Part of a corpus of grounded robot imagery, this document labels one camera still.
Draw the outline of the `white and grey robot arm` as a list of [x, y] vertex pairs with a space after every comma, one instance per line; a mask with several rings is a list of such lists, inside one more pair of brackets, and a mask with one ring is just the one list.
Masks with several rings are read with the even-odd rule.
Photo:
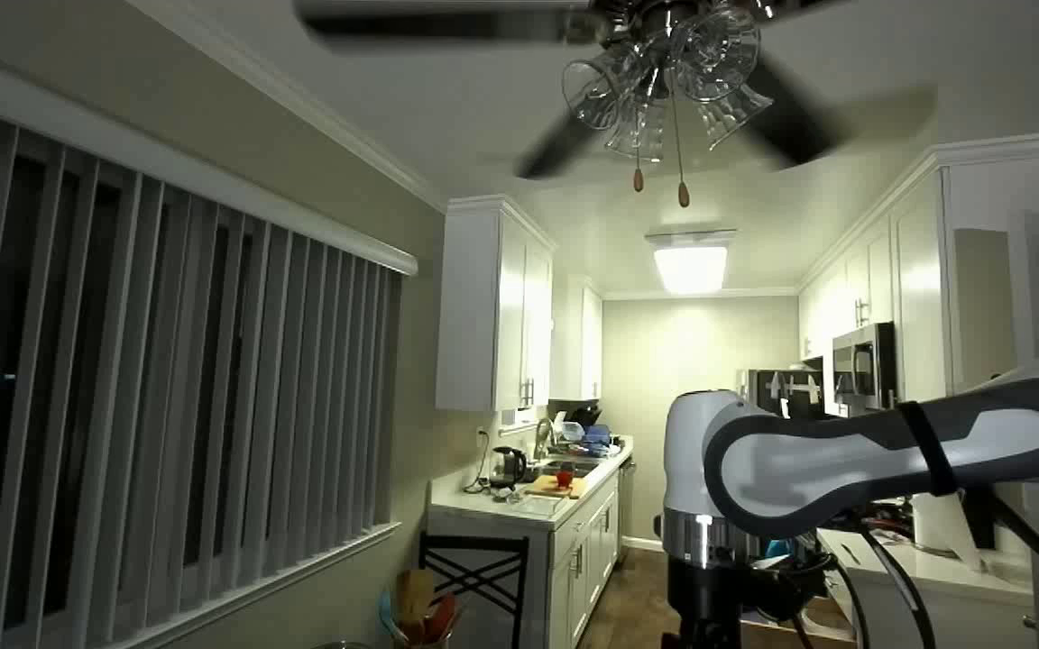
[[794, 621], [823, 565], [758, 568], [734, 530], [794, 540], [878, 496], [1039, 481], [1039, 356], [969, 392], [849, 418], [794, 423], [730, 388], [689, 388], [667, 410], [664, 474], [677, 630], [661, 649], [741, 649], [741, 617]]

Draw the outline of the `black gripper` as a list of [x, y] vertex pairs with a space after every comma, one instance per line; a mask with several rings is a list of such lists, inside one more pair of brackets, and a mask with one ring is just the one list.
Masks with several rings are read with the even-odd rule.
[[808, 647], [802, 609], [823, 591], [823, 562], [778, 560], [768, 568], [749, 562], [716, 562], [700, 568], [670, 560], [667, 605], [677, 612], [677, 629], [661, 633], [661, 649], [741, 649], [742, 612], [794, 624], [802, 647]]

